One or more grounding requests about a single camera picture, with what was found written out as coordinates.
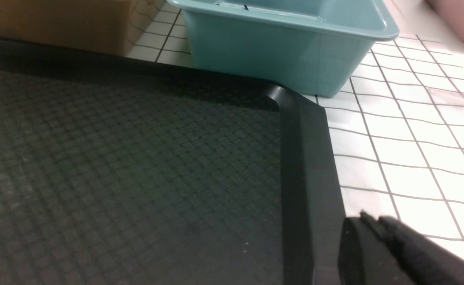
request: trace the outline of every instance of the countertop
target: countertop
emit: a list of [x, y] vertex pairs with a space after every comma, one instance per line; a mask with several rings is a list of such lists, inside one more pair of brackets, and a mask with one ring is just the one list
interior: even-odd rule
[[[463, 60], [392, 12], [399, 38], [335, 97], [306, 98], [326, 109], [346, 214], [391, 215], [464, 259]], [[191, 67], [181, 11], [160, 7], [129, 57]]]

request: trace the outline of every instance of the black tray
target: black tray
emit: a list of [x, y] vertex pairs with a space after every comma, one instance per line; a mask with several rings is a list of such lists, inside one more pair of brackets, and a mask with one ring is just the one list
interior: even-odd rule
[[271, 82], [0, 40], [0, 284], [337, 284], [323, 108]]

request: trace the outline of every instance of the blue container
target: blue container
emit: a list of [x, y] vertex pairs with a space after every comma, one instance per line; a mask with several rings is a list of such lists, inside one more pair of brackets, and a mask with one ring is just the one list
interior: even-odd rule
[[399, 29], [382, 0], [167, 0], [196, 67], [334, 96], [375, 41]]

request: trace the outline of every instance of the textured tray surface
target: textured tray surface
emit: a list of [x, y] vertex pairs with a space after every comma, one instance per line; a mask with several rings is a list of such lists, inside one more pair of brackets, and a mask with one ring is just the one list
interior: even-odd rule
[[281, 284], [277, 105], [0, 57], [0, 284]]

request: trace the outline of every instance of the brown cardboard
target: brown cardboard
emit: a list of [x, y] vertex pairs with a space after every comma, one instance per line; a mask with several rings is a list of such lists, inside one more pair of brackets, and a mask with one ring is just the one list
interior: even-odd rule
[[0, 0], [0, 38], [125, 55], [165, 0]]

